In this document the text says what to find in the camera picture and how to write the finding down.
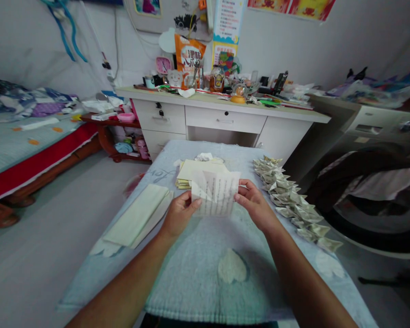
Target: orange snack bag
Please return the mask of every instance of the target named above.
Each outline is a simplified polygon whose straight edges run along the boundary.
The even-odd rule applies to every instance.
[[[206,45],[197,40],[188,40],[179,34],[174,35],[174,41],[178,71],[183,72],[182,88],[186,89],[188,75],[193,76],[195,72],[194,64],[204,57]],[[196,74],[196,79],[199,79],[199,72]]]

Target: pink clock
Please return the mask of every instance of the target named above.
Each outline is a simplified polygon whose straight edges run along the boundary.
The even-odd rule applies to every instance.
[[[171,69],[170,59],[163,56],[156,57],[156,70],[159,74],[168,74]]]

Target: hand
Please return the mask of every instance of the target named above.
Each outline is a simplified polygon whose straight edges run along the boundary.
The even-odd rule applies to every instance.
[[[160,234],[169,238],[178,238],[187,227],[190,217],[202,204],[202,199],[191,202],[191,191],[174,198],[170,203]]]
[[[248,179],[240,179],[239,184],[238,194],[234,195],[234,199],[247,209],[257,228],[264,233],[279,224],[275,212],[253,182]]]

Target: white wall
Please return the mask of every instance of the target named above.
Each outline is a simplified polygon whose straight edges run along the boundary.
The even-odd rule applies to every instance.
[[[91,3],[87,8],[115,70],[114,9]],[[70,60],[55,21],[39,0],[0,0],[1,79],[32,88],[49,86],[80,97],[109,89],[101,55],[79,3],[72,1],[69,9],[79,26],[78,44],[89,64]],[[160,50],[146,46],[149,58],[124,8],[118,7],[117,13],[119,83],[131,85],[154,68]],[[158,35],[140,34],[158,41]],[[410,0],[337,0],[323,24],[246,10],[238,55],[244,72],[256,69],[260,76],[276,75],[287,69],[289,79],[295,82],[329,88],[342,82],[350,67],[359,71],[369,66],[368,73],[374,77],[407,72],[410,47],[403,48],[409,43]],[[211,48],[208,46],[207,59]]]

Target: poster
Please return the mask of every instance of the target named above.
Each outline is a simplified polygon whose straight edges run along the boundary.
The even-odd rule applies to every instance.
[[[288,13],[301,18],[325,21],[336,0],[293,0]]]
[[[290,0],[249,0],[247,6],[252,9],[275,13],[287,13]]]
[[[234,54],[234,56],[237,55],[237,48],[238,45],[233,45],[229,43],[223,43],[223,42],[213,42],[213,66],[214,65],[224,65],[224,63],[219,62],[219,56],[221,51],[226,51]]]
[[[246,0],[218,0],[214,23],[215,42],[238,44]]]
[[[161,17],[159,0],[133,0],[133,4],[139,15]]]
[[[213,37],[213,66],[219,65],[221,51],[237,55],[246,0],[217,0]]]

